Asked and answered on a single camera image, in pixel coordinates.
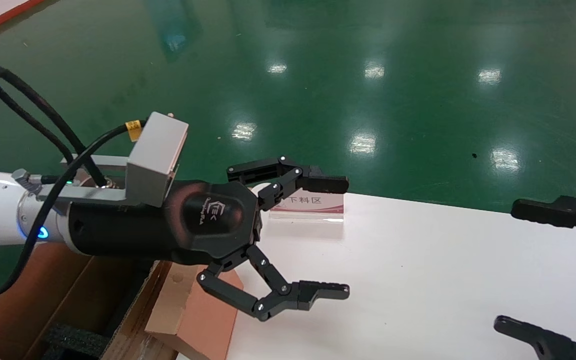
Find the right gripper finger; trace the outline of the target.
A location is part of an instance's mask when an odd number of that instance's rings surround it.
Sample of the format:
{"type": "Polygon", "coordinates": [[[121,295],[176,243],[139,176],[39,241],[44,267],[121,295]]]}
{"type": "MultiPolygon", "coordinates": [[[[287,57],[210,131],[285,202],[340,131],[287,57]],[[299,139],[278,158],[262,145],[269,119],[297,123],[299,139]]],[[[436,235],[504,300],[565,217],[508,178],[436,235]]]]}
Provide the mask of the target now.
{"type": "Polygon", "coordinates": [[[560,333],[503,315],[494,319],[493,328],[530,345],[539,360],[576,360],[576,341],[560,333]]]}
{"type": "Polygon", "coordinates": [[[512,204],[510,215],[531,223],[576,228],[576,197],[562,195],[551,203],[517,199],[512,204]]]}

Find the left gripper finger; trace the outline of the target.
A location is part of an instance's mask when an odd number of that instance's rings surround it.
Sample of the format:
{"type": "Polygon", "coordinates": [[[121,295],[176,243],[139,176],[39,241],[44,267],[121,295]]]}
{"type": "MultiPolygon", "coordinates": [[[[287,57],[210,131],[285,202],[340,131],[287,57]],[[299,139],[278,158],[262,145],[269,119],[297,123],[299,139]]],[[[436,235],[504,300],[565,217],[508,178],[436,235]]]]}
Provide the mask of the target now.
{"type": "Polygon", "coordinates": [[[345,176],[324,174],[316,165],[301,165],[286,156],[231,165],[227,178],[245,186],[265,183],[257,191],[259,207],[279,212],[342,212],[350,186],[345,176]]]}
{"type": "Polygon", "coordinates": [[[214,260],[196,279],[210,296],[261,322],[285,310],[308,312],[318,299],[345,300],[350,296],[350,286],[347,284],[306,280],[289,283],[256,244],[236,250],[226,258],[214,260]],[[232,271],[247,261],[270,288],[268,295],[256,298],[219,278],[222,272],[232,271]]]}

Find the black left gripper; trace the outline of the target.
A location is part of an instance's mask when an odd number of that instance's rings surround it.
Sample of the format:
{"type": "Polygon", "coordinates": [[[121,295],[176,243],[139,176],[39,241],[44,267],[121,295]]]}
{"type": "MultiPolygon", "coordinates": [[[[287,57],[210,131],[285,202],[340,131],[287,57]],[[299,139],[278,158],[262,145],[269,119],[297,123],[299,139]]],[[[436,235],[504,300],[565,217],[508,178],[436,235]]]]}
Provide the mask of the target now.
{"type": "Polygon", "coordinates": [[[160,207],[72,203],[68,227],[84,255],[208,265],[253,244],[259,212],[240,182],[176,180],[160,207]]]}

